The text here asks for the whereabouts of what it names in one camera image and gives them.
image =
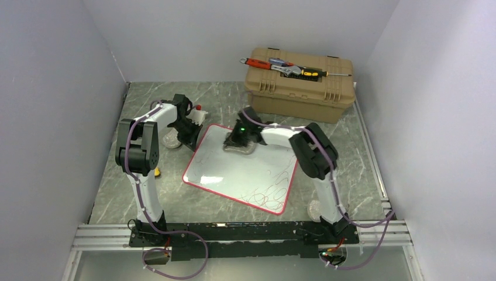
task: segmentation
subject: gray marble surface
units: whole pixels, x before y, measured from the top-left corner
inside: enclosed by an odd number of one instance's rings
[[[154,100],[172,99],[185,94],[194,104],[209,112],[200,137],[208,124],[234,127],[240,105],[246,105],[242,82],[170,82],[131,83],[120,118],[135,118],[149,110]],[[259,114],[263,121],[304,126],[309,120]],[[380,194],[371,168],[357,114],[353,107],[345,111],[337,124],[318,122],[339,152],[337,180],[343,205],[354,220],[384,218]],[[182,182],[193,152],[186,147],[167,149],[160,132],[161,176],[156,180],[157,192],[167,222],[239,222],[309,220],[308,202],[317,198],[312,181],[298,167],[286,209],[273,215],[253,207],[217,196]],[[91,224],[121,224],[136,218],[136,203],[130,182],[114,160],[115,137],[108,156],[100,189],[91,214]]]

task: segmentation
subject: plastic toolbox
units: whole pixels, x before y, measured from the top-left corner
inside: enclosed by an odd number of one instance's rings
[[[350,60],[311,56],[278,49],[256,48],[250,56],[268,61],[275,57],[297,66],[352,76],[319,77],[316,81],[286,77],[281,72],[249,67],[244,86],[257,112],[336,123],[355,101],[353,65]]]

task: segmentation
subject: glass panel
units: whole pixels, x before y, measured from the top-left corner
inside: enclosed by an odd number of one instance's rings
[[[343,266],[356,265],[371,254],[373,248],[349,247]],[[167,280],[143,270],[141,252],[83,252],[76,274],[77,281]],[[175,276],[190,275],[200,267],[201,259],[154,265],[158,270]],[[206,268],[191,280],[411,280],[402,247],[382,248],[365,267],[357,270],[325,268],[318,259],[298,256],[210,259]]]

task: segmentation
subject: whiteboard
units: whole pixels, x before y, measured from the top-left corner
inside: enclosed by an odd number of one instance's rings
[[[250,155],[222,150],[231,129],[212,124],[193,154],[184,183],[268,213],[284,212],[297,160],[290,148],[256,145]]]

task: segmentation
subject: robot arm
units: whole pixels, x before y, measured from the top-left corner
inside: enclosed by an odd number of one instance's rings
[[[126,143],[131,126],[136,120],[146,118],[136,125],[129,146],[129,170],[139,179],[141,183],[140,193],[146,211],[153,222],[159,222],[163,217],[163,209],[159,203],[157,189],[155,187],[154,169],[159,162],[159,132],[165,127],[173,127],[178,131],[178,140],[191,150],[197,146],[198,134],[202,125],[196,124],[186,116],[194,113],[192,102],[185,96],[176,94],[172,101],[161,101],[150,112],[135,119],[122,119],[119,122],[118,137],[115,152],[115,161],[126,173],[124,158]],[[131,175],[127,175],[135,194],[137,206],[136,181]],[[137,219],[147,222],[143,210],[138,207]]]

